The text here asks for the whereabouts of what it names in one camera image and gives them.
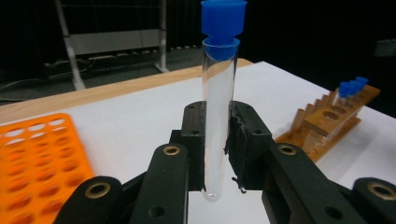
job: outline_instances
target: white tabletop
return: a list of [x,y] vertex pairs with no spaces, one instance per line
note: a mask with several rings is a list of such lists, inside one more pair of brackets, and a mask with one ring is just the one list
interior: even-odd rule
[[[202,100],[201,79],[181,81],[109,100],[65,109],[72,116],[96,175],[122,183],[145,172],[156,147],[181,128],[185,105]],[[291,125],[298,108],[327,90],[276,68],[256,63],[238,68],[234,99],[252,105],[273,137]],[[318,162],[332,181],[347,188],[360,177],[396,184],[396,119],[364,107],[361,123]],[[222,198],[207,202],[190,192],[189,223],[268,223],[262,193],[241,194],[227,163]]]

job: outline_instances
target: table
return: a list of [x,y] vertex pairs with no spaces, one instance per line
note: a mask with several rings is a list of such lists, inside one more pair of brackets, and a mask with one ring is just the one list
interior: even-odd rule
[[[234,99],[252,105],[273,137],[289,129],[297,108],[327,90],[269,63],[239,60]],[[70,114],[97,175],[122,183],[147,170],[152,152],[180,129],[185,105],[202,100],[200,67],[91,90],[0,106],[0,123],[30,116]],[[396,119],[364,107],[361,123],[318,162],[332,181],[351,188],[360,177],[396,183]],[[223,196],[209,203],[190,192],[189,223],[268,223],[260,191],[241,194],[226,167]]]

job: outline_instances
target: metal frame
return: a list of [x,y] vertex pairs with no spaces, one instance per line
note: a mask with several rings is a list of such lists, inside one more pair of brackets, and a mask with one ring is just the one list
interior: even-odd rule
[[154,66],[162,73],[169,72],[166,68],[166,0],[159,5],[160,29],[127,32],[111,32],[99,34],[70,35],[64,16],[61,0],[54,0],[58,12],[59,23],[64,37],[64,46],[73,73],[73,84],[76,91],[86,89],[78,70],[76,55],[105,52],[120,49],[139,49],[159,46],[161,59]]

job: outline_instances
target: test tube rack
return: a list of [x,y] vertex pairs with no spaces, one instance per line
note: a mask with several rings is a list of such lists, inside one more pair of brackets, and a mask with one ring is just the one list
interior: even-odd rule
[[346,106],[332,105],[338,90],[324,94],[314,104],[299,108],[290,129],[276,139],[303,149],[312,161],[317,161],[361,121],[357,115],[380,90],[366,85],[359,98]]
[[52,223],[93,176],[69,115],[0,126],[0,223]]

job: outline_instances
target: floor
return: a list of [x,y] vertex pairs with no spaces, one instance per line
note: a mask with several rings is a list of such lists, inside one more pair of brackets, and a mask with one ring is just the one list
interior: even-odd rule
[[[154,67],[160,59],[156,50],[112,57],[92,57],[78,60],[78,68],[87,88],[102,86],[160,72]],[[166,67],[170,71],[202,64],[201,48],[171,49],[166,55]],[[0,83],[0,105],[41,98],[74,91],[68,62],[46,64],[48,79],[25,79]]]

